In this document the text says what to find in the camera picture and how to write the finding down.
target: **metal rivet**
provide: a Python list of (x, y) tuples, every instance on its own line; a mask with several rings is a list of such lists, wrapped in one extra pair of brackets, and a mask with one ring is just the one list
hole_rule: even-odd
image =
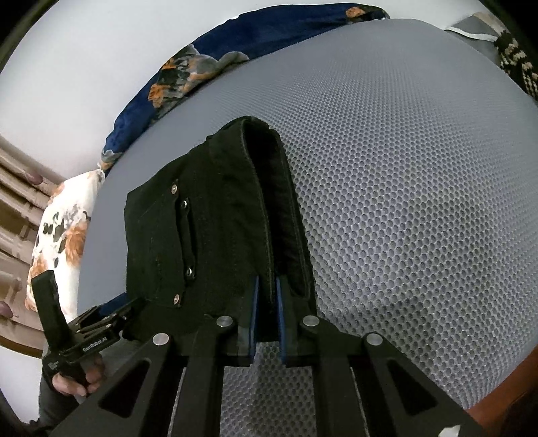
[(162, 346), (163, 344), (168, 343), (168, 340), (170, 340), (170, 337), (165, 333), (155, 334), (153, 336), (153, 343), (157, 346)]
[(232, 323), (233, 323), (233, 319), (228, 315), (221, 315), (217, 319), (217, 325), (219, 325), (221, 328), (230, 326)]
[(320, 320), (314, 315), (306, 315), (303, 317), (303, 323), (305, 324), (305, 326), (313, 328), (314, 326), (320, 324)]
[(366, 336), (366, 341), (372, 346), (379, 346), (381, 343), (383, 343), (383, 337), (381, 337), (379, 334), (372, 333)]

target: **floral pillow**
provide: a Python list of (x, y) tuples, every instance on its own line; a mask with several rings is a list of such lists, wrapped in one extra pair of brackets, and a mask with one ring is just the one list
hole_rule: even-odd
[(77, 317), (80, 261), (103, 181), (103, 171), (93, 170), (66, 180), (52, 194), (32, 251), (26, 308), (37, 311), (31, 279), (46, 270), (54, 270), (62, 312), (67, 322)]

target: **gray mesh mattress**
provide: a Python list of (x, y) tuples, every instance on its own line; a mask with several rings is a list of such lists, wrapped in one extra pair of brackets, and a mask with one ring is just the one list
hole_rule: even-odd
[[(538, 108), (456, 38), (360, 23), (203, 87), (112, 169), (89, 228), (79, 309), (125, 289), (127, 193), (241, 115), (277, 129), (319, 313), (376, 330), (469, 407), (538, 342)], [(310, 372), (274, 344), (227, 369), (222, 435), (314, 436)]]

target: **human hand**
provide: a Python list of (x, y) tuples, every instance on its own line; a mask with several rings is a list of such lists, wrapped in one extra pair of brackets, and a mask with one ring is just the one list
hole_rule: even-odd
[(95, 355), (94, 365), (86, 370), (86, 381), (88, 381), (88, 387), (84, 387), (74, 379), (63, 376), (59, 373), (52, 377), (52, 385), (59, 393), (64, 396), (76, 395), (86, 396), (94, 393), (104, 382), (104, 363), (103, 357), (100, 354)]

